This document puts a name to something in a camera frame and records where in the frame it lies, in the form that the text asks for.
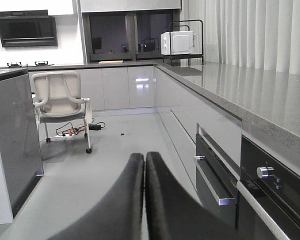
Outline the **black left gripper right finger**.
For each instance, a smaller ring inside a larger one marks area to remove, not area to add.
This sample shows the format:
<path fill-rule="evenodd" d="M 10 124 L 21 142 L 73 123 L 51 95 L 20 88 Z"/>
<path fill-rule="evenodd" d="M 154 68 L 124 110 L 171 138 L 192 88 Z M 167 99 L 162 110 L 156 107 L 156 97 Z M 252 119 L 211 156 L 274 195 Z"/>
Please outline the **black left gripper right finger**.
<path fill-rule="evenodd" d="M 145 207 L 151 240 L 242 240 L 204 209 L 173 176 L 159 152 L 146 154 Z"/>

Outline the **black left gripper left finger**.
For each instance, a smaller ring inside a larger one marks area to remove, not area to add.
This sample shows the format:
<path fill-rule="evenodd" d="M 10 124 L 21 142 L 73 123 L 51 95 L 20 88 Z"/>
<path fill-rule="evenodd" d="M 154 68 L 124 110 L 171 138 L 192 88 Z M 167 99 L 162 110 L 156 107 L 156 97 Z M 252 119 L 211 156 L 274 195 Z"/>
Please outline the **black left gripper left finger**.
<path fill-rule="evenodd" d="M 51 240 L 140 240 L 144 195 L 144 156 L 132 153 L 105 196 Z"/>

